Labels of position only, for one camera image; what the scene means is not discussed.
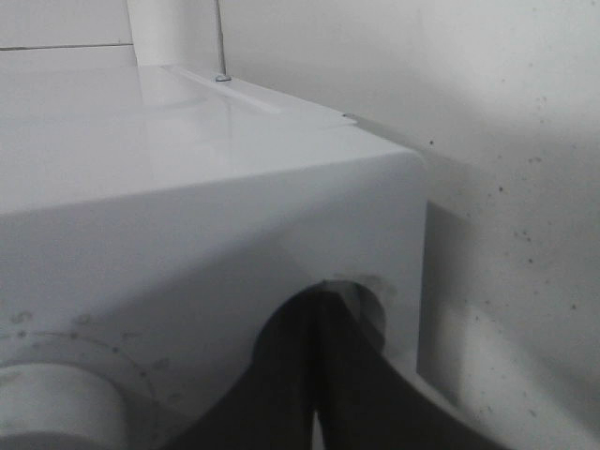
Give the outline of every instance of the white cylinder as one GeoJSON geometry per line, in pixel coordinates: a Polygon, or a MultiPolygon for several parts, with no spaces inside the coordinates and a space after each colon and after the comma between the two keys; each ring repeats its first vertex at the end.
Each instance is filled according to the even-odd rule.
{"type": "Polygon", "coordinates": [[[0,448],[127,450],[125,402],[110,382],[80,368],[0,368],[0,448]]]}

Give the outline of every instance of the metal rod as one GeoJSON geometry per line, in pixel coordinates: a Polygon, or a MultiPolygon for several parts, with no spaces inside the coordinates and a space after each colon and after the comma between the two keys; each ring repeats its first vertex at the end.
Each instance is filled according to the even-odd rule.
{"type": "Polygon", "coordinates": [[[217,45],[218,45],[218,64],[220,75],[217,76],[217,82],[229,82],[232,77],[227,74],[225,63],[225,42],[223,38],[223,22],[221,20],[221,5],[219,0],[215,0],[215,12],[217,15],[217,45]]]}

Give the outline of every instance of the white appliance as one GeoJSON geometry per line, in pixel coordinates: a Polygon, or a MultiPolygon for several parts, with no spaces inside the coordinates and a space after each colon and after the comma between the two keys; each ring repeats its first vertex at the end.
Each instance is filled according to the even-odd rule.
{"type": "Polygon", "coordinates": [[[324,278],[378,295],[384,356],[415,370],[422,159],[216,75],[0,74],[1,365],[110,381],[132,450],[213,405],[270,314],[324,278]]]}

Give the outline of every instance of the appliance top panel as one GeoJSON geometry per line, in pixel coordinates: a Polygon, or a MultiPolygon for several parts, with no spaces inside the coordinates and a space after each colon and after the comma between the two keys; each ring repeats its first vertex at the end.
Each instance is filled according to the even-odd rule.
{"type": "Polygon", "coordinates": [[[413,153],[197,67],[0,73],[0,214],[413,153]]]}

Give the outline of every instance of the speckled wall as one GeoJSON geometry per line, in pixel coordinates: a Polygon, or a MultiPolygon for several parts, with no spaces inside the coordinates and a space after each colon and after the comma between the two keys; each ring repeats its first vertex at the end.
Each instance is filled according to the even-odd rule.
{"type": "Polygon", "coordinates": [[[420,374],[518,449],[600,446],[600,2],[222,1],[233,76],[420,150],[420,374]]]}

